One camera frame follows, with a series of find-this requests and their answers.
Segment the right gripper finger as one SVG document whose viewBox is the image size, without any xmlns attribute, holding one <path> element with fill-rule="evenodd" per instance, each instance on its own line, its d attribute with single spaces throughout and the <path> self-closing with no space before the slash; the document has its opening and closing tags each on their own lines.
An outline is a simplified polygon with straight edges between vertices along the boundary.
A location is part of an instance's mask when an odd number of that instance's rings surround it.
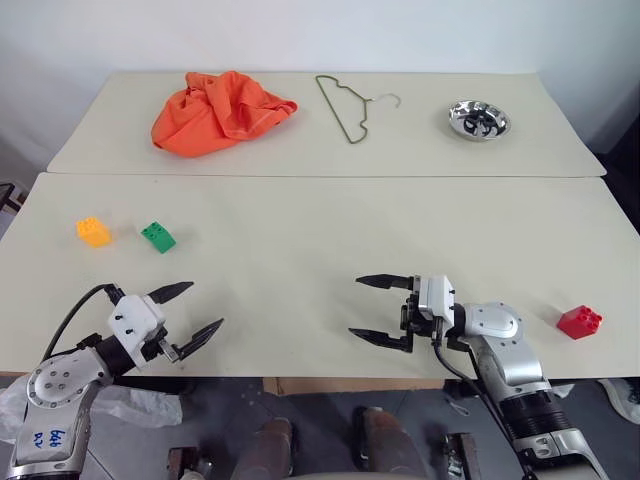
<svg viewBox="0 0 640 480">
<path fill-rule="evenodd" d="M 405 353 L 413 352 L 413 338 L 411 335 L 393 338 L 384 332 L 358 328 L 349 328 L 349 332 L 375 346 L 394 349 Z"/>
<path fill-rule="evenodd" d="M 374 274 L 357 277 L 355 279 L 357 283 L 367 285 L 373 288 L 379 289 L 404 289 L 414 290 L 414 277 L 413 276 L 399 276 L 392 274 Z"/>
</svg>

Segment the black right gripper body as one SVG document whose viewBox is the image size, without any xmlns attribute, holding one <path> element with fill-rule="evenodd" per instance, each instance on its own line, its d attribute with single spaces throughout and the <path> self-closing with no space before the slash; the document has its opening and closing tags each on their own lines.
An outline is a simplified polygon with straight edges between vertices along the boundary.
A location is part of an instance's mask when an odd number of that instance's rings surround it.
<svg viewBox="0 0 640 480">
<path fill-rule="evenodd" d="M 399 349 L 412 351 L 415 336 L 429 337 L 433 344 L 438 344 L 440 321 L 433 314 L 433 302 L 429 298 L 436 292 L 434 279 L 422 279 L 419 275 L 401 277 L 399 288 L 410 291 L 401 307 L 400 329 L 404 334 L 400 337 Z"/>
</svg>

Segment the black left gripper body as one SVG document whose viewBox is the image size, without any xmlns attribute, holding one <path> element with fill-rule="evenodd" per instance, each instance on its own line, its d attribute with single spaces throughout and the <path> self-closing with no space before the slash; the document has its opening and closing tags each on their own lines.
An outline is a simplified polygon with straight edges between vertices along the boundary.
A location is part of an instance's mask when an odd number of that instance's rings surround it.
<svg viewBox="0 0 640 480">
<path fill-rule="evenodd" d="M 141 353 L 146 362 L 150 362 L 159 355 L 165 356 L 170 362 L 179 360 L 176 348 L 166 340 L 168 332 L 165 327 L 160 327 L 156 334 L 143 343 Z"/>
</svg>

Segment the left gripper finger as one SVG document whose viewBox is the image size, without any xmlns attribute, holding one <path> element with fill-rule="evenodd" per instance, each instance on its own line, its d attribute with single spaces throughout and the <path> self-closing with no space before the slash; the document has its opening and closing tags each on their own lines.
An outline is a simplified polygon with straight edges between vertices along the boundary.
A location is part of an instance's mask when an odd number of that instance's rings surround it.
<svg viewBox="0 0 640 480">
<path fill-rule="evenodd" d="M 177 359 L 179 361 L 183 361 L 202 348 L 216 334 L 223 322 L 224 319 L 220 318 L 219 320 L 209 323 L 194 333 L 191 340 L 182 346 L 173 344 L 172 348 L 177 355 Z"/>
<path fill-rule="evenodd" d="M 165 304 L 184 293 L 194 285 L 193 281 L 181 281 L 157 288 L 149 293 L 149 298 L 155 304 Z"/>
</svg>

